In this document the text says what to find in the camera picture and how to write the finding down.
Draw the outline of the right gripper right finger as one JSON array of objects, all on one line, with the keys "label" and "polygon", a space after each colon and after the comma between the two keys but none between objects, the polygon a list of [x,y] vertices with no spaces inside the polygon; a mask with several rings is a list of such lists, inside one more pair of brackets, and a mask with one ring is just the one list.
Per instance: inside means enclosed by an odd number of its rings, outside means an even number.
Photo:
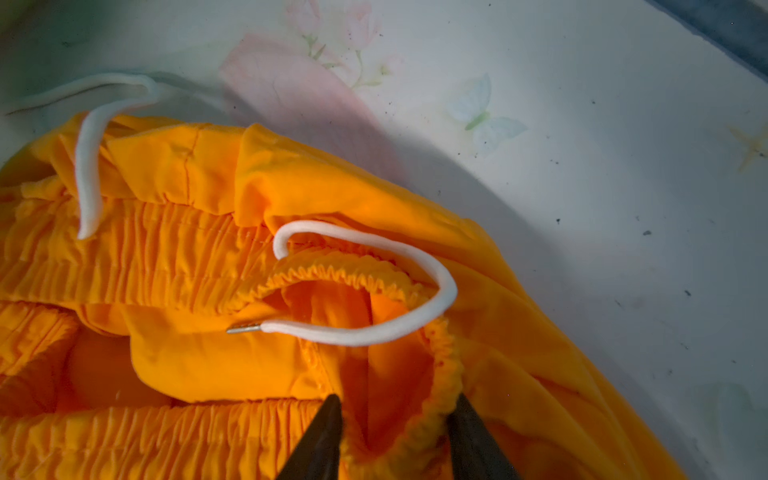
[{"label": "right gripper right finger", "polygon": [[447,430],[455,480],[521,479],[464,394],[447,418]]}]

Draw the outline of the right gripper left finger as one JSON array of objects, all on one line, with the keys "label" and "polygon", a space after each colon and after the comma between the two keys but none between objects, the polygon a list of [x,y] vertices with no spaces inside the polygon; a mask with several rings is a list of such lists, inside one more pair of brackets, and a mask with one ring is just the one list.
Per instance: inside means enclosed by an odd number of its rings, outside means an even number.
[{"label": "right gripper left finger", "polygon": [[337,480],[343,434],[341,399],[329,395],[276,477],[277,480]]}]

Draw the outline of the orange shorts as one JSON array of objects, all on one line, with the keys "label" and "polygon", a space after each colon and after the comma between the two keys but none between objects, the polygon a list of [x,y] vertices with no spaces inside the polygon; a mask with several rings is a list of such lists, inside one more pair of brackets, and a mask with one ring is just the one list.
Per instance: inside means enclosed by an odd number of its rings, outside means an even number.
[{"label": "orange shorts", "polygon": [[1,475],[276,479],[341,399],[338,479],[454,479],[464,394],[521,479],[680,479],[475,223],[144,88],[1,171]]}]

